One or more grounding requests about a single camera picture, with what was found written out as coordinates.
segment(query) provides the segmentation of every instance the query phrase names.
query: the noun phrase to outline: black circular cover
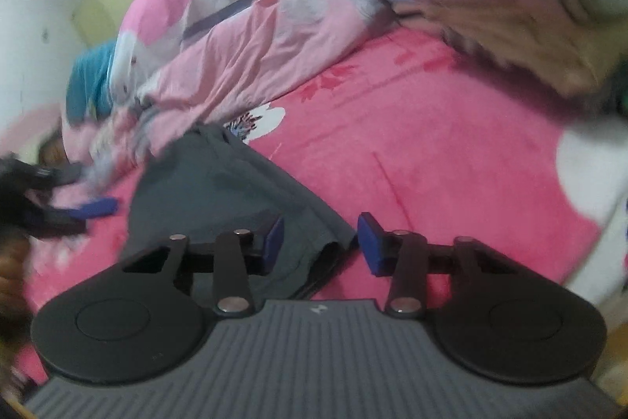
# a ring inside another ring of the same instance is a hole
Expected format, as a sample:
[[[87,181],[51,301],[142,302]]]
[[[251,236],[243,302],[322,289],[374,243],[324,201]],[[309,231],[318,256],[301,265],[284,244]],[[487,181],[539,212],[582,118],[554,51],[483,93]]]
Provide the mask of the black circular cover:
[[[202,335],[201,309],[172,280],[117,267],[51,300],[31,327],[48,371],[101,385],[156,376]]]
[[[591,304],[541,278],[495,275],[434,313],[436,337],[469,370],[541,385],[586,375],[606,327]]]

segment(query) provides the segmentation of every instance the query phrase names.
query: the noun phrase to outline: ribbed surface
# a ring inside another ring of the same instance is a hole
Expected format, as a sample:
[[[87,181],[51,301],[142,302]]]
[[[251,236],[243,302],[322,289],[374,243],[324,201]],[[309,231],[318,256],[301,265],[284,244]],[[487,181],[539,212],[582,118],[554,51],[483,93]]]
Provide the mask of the ribbed surface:
[[[186,364],[126,388],[57,378],[29,403],[40,419],[609,419],[584,379],[514,388],[467,373],[418,322],[372,302],[268,302],[219,324]]]

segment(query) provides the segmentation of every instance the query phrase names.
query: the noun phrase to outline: white wall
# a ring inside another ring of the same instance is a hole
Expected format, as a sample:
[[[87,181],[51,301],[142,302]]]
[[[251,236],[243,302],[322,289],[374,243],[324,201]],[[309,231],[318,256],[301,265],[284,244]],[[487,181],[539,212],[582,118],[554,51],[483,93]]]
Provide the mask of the white wall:
[[[0,0],[0,130],[34,106],[65,98],[84,46],[70,23],[75,0]]]

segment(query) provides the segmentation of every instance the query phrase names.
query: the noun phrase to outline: white logo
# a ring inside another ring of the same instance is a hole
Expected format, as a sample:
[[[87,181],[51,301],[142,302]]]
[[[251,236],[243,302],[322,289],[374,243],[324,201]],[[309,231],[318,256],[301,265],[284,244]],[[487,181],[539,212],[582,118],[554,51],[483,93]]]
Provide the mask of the white logo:
[[[312,311],[313,313],[316,313],[318,315],[323,314],[325,311],[327,311],[327,306],[323,306],[322,304],[319,304],[315,307],[311,307],[310,311]]]

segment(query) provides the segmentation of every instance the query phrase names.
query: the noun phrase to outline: bed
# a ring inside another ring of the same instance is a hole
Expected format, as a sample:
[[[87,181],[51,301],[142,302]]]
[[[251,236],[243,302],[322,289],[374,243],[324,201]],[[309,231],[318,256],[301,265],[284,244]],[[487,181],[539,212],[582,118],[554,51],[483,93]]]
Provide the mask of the bed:
[[[611,327],[623,320],[625,122],[583,122],[533,77],[482,67],[403,28],[333,62],[228,126],[351,225],[369,211],[385,229],[419,231],[432,243],[475,237],[568,283]],[[69,156],[82,149],[87,157],[80,141],[94,128],[86,130],[64,130]],[[108,191],[122,205],[116,216],[81,239],[36,242],[27,283],[34,309],[115,261],[142,173],[141,162],[134,167]],[[55,201],[84,197],[79,185]],[[316,297],[382,303],[387,289],[356,254]],[[431,297],[446,299],[446,280],[431,282]],[[32,350],[20,367],[45,378]]]

